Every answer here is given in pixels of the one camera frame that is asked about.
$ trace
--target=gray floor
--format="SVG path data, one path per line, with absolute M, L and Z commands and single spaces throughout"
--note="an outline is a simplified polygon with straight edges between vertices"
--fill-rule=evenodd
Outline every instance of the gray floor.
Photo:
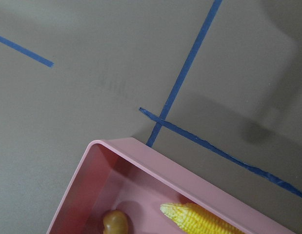
M 211 0 L 0 0 L 0 233 L 46 232 L 94 139 L 146 142 Z M 167 118 L 302 190 L 302 0 L 223 1 Z M 154 149 L 302 234 L 302 198 L 162 129 Z

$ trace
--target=pink plastic bin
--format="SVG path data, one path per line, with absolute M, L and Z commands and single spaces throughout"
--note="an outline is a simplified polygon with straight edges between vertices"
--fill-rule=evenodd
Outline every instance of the pink plastic bin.
M 165 202 L 198 203 L 246 234 L 293 234 L 134 138 L 88 145 L 47 234 L 101 234 L 111 209 L 128 215 L 130 234 L 184 233 Z

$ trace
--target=toy corn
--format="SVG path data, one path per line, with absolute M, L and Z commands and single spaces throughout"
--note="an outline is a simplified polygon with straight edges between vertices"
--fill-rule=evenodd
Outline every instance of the toy corn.
M 236 227 L 194 203 L 164 203 L 160 209 L 188 234 L 243 234 Z

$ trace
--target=blue tape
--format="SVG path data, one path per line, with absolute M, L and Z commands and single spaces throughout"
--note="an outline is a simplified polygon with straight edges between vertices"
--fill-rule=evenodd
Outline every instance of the blue tape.
M 17 50 L 17 51 L 19 51 L 19 52 L 21 52 L 22 54 L 27 55 L 28 57 L 30 57 L 30 58 L 32 58 L 32 59 L 48 66 L 48 67 L 52 67 L 54 65 L 53 62 L 51 62 L 51 61 L 35 54 L 34 52 L 32 52 L 30 50 L 25 49 L 24 47 L 22 47 L 22 46 L 20 46 L 16 43 L 6 39 L 6 38 L 3 38 L 2 36 L 0 36 L 0 42 L 7 45 L 7 46 L 9 46 L 9 47 L 11 47 L 11 48 L 13 48 L 13 49 L 15 49 L 15 50 Z
M 178 126 L 170 123 L 170 122 L 167 122 L 165 121 L 164 119 L 160 118 L 160 117 L 157 117 L 156 115 L 154 115 L 153 113 L 147 111 L 146 109 L 143 109 L 143 108 L 139 108 L 139 110 L 145 114 L 147 117 L 149 117 L 151 120 L 155 121 L 156 123 L 160 124 L 161 126 L 164 126 L 168 129 L 170 129 L 171 131 L 199 144 L 200 146 L 203 146 L 205 147 L 206 149 L 212 151 L 212 152 L 215 152 L 217 153 L 218 155 L 244 167 L 245 169 L 269 180 L 270 182 L 290 191 L 291 193 L 297 195 L 297 196 L 300 196 L 302 197 L 302 192 L 299 191 L 298 189 L 296 189 L 293 185 L 283 181 L 282 179 L 276 177 L 275 175 L 269 173 L 269 172 L 265 172 L 263 171 L 262 169 L 260 168 L 257 168 L 257 167 L 254 167 L 254 166 L 251 166 L 247 163 L 244 163 L 238 159 L 236 159 L 235 157 L 225 153 L 224 151 L 218 149 L 217 147 L 213 146 L 212 144 L 210 144 L 208 141 L 206 140 L 203 140 L 201 138 L 199 138 L 198 136 L 186 131 L 186 130 L 183 130 L 181 128 L 179 128 Z
M 207 31 L 220 7 L 220 4 L 221 4 L 222 0 L 215 0 L 214 3 L 212 4 L 208 14 L 207 14 L 207 17 L 201 27 L 201 30 L 198 34 L 198 36 L 196 37 L 196 40 L 192 46 L 192 49 L 188 55 L 188 57 L 186 58 L 184 64 L 183 64 L 183 67 L 178 75 L 178 78 L 176 80 L 176 83 L 175 85 L 173 86 L 172 90 L 171 90 L 171 93 L 161 111 L 161 114 L 160 114 L 160 118 L 162 119 L 166 119 L 167 115 L 168 115 L 168 112 L 170 111 L 170 108 L 173 104 L 173 102 L 175 101 L 176 99 L 176 96 L 179 92 L 179 89 L 181 88 L 182 86 L 182 83 L 188 73 L 188 71 L 190 70 L 190 67 L 193 63 L 193 60 L 207 34 Z M 153 128 L 153 131 L 151 133 L 151 136 L 150 138 L 148 139 L 146 145 L 149 146 L 149 147 L 152 147 L 153 144 L 154 144 L 154 141 L 159 133 L 159 131 L 161 130 L 161 125 L 156 123 L 154 128 Z

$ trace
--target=tape line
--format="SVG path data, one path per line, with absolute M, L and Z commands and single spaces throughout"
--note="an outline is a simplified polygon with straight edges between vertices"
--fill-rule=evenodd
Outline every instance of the tape line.
M 15 49 L 15 50 L 21 52 L 22 54 L 27 55 L 28 57 L 30 57 L 30 58 L 32 58 L 32 59 L 34 59 L 34 60 L 36 60 L 36 61 L 38 61 L 38 62 L 40 62 L 40 63 L 42 63 L 42 64 L 44 64 L 46 66 L 48 66 L 48 67 L 52 67 L 54 65 L 53 62 L 51 62 L 51 61 L 49 61 L 49 60 L 47 60 L 47 59 L 45 59 L 45 58 L 37 55 L 36 53 L 34 53 L 34 52 L 30 51 L 30 50 L 25 49 L 24 47 L 22 47 L 22 46 L 20 46 L 20 45 L 18 45 L 16 43 L 14 43 L 14 42 L 12 42 L 12 41 L 4 38 L 2 36 L 0 36 L 0 42 L 3 43 L 3 44 L 5 44 L 5 45 L 7 45 L 7 46 L 9 46 L 9 47 L 11 47 L 12 49 Z
M 151 120 L 155 121 L 156 123 L 160 124 L 161 126 L 164 126 L 168 129 L 170 129 L 171 131 L 199 144 L 200 146 L 203 146 L 204 148 L 214 152 L 214 153 L 217 153 L 218 155 L 238 164 L 239 166 L 242 166 L 244 167 L 245 169 L 269 180 L 270 182 L 290 191 L 291 193 L 297 195 L 297 196 L 300 196 L 302 197 L 302 192 L 299 191 L 297 188 L 295 188 L 293 185 L 283 181 L 282 179 L 276 177 L 275 175 L 269 173 L 269 172 L 265 172 L 263 171 L 262 169 L 260 168 L 257 168 L 257 167 L 254 167 L 254 166 L 251 166 L 247 163 L 244 163 L 238 159 L 236 159 L 235 157 L 227 154 L 226 152 L 218 149 L 216 146 L 213 146 L 212 144 L 210 144 L 208 141 L 206 140 L 203 140 L 201 138 L 199 138 L 198 136 L 186 131 L 186 130 L 183 130 L 181 128 L 179 128 L 178 126 L 168 122 L 168 121 L 165 121 L 164 119 L 160 118 L 160 117 L 157 117 L 156 115 L 154 115 L 153 113 L 149 112 L 148 110 L 146 109 L 143 109 L 143 108 L 140 108 L 139 109 L 143 114 L 145 114 L 147 117 L 149 117 Z
M 170 108 L 174 102 L 174 100 L 176 99 L 176 96 L 179 92 L 179 89 L 181 88 L 182 86 L 182 83 L 188 73 L 188 71 L 190 70 L 190 67 L 192 65 L 192 62 L 207 34 L 207 31 L 220 7 L 220 4 L 221 4 L 222 0 L 215 0 L 207 14 L 207 17 L 201 27 L 201 30 L 198 34 L 198 36 L 196 37 L 196 40 L 192 46 L 192 49 L 188 55 L 188 57 L 186 58 L 184 64 L 183 64 L 183 67 L 178 75 L 178 78 L 176 80 L 176 83 L 174 84 L 171 92 L 170 92 L 170 95 L 168 96 L 168 99 L 161 111 L 161 114 L 160 114 L 160 118 L 162 119 L 166 119 L 167 115 L 168 115 L 168 112 L 170 111 Z M 151 136 L 150 138 L 148 139 L 146 145 L 149 146 L 149 147 L 152 147 L 153 144 L 154 144 L 154 141 L 159 133 L 159 131 L 161 130 L 161 125 L 156 123 L 154 128 L 153 128 L 153 131 L 151 133 Z

